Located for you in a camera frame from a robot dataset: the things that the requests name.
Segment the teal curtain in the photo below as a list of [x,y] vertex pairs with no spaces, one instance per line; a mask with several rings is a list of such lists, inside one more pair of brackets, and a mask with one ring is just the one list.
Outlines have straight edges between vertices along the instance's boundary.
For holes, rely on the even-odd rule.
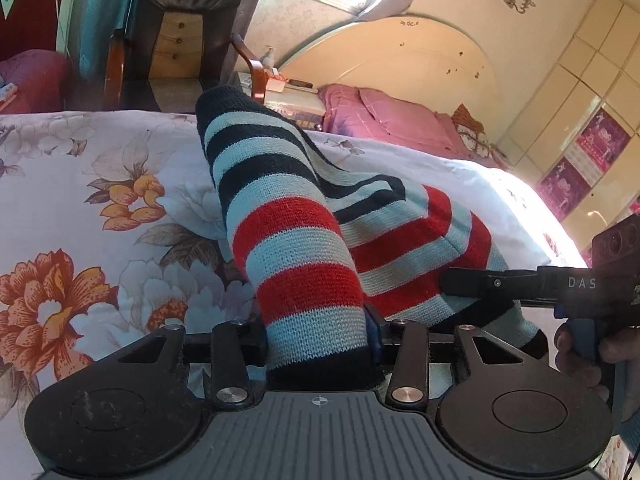
[[85,0],[79,31],[79,73],[85,80],[97,80],[104,74],[108,42],[122,26],[130,0]]

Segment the floral white bed quilt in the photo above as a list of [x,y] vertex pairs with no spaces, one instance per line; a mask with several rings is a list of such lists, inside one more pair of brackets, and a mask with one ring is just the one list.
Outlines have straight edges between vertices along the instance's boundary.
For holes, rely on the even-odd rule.
[[192,116],[2,117],[3,478],[40,475],[24,416],[44,388],[154,328],[257,312]]

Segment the pink pillow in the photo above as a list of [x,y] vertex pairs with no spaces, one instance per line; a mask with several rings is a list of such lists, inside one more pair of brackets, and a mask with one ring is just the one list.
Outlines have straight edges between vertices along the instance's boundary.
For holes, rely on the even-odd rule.
[[329,84],[319,90],[326,108],[322,129],[450,159],[471,159],[447,114],[394,99],[380,90]]

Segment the bedside nightstand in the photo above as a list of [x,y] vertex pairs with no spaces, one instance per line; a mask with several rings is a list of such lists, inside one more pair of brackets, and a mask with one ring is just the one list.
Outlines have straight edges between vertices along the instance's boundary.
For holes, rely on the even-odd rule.
[[322,130],[322,122],[326,107],[318,96],[316,89],[291,86],[279,79],[269,78],[277,90],[269,87],[265,93],[265,107],[274,110],[300,128]]

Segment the pink wall calendar poster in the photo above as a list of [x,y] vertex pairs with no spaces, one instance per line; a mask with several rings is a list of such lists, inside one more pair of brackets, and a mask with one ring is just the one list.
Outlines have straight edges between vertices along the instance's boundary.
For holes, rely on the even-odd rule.
[[601,106],[536,185],[536,192],[563,222],[623,156],[636,135],[608,104]]

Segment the magenta pillow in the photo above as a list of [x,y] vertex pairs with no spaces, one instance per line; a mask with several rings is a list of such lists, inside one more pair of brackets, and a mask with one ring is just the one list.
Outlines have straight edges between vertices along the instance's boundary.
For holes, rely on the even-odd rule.
[[28,50],[1,62],[1,78],[15,84],[15,99],[3,107],[2,115],[36,114],[64,110],[72,84],[72,66],[56,51]]

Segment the cream arched headboard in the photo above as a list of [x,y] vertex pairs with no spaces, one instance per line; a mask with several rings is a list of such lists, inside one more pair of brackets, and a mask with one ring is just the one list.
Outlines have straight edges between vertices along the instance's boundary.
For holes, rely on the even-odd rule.
[[279,67],[314,88],[346,84],[451,115],[463,104],[489,140],[500,136],[502,95],[485,52],[464,32],[418,16],[344,25]]

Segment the red heart-shaped headboard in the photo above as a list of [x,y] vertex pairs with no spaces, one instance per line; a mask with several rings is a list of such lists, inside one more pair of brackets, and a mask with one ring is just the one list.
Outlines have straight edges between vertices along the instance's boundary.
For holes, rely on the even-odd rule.
[[68,54],[74,0],[1,0],[1,59],[29,50]]

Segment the striped knit children's sweater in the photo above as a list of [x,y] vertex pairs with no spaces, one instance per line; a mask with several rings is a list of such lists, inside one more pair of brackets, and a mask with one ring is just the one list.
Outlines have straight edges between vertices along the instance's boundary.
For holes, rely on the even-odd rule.
[[475,212],[429,185],[335,166],[302,129],[237,88],[207,90],[195,114],[233,260],[266,326],[270,386],[376,385],[367,307],[441,334],[471,324],[547,356],[546,335],[515,302],[440,290],[450,266],[506,268]]

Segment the orange patterned cushion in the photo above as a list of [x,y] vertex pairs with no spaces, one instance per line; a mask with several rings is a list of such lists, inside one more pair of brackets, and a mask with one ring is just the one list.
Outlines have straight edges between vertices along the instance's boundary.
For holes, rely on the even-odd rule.
[[471,115],[464,104],[458,106],[451,120],[462,143],[476,158],[496,161],[495,152],[486,136],[483,124]]

